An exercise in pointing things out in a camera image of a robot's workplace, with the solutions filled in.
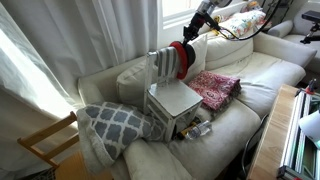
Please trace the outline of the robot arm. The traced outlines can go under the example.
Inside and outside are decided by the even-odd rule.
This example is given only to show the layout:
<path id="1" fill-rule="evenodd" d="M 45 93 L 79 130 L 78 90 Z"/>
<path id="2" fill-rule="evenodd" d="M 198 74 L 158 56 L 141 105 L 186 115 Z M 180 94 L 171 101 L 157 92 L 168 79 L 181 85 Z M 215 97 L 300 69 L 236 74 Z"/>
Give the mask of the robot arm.
<path id="1" fill-rule="evenodd" d="M 204 24 L 207 24 L 210 28 L 220 30 L 218 22 L 211 18 L 211 14 L 216 7 L 223 8 L 228 6 L 232 0 L 202 0 L 197 8 L 191 22 L 183 29 L 183 45 L 186 45 L 189 41 L 194 40 L 199 36 L 198 32 Z"/>

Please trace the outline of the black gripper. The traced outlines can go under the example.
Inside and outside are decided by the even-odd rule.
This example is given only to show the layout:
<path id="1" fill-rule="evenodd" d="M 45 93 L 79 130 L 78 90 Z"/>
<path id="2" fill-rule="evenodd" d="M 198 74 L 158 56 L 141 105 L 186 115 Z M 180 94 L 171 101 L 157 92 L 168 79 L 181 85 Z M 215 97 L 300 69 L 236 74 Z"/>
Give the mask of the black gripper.
<path id="1" fill-rule="evenodd" d="M 220 30 L 221 27 L 212 19 L 207 13 L 195 13 L 188 26 L 183 29 L 183 43 L 187 44 L 189 41 L 194 40 L 199 36 L 198 32 L 207 24 L 211 29 Z"/>

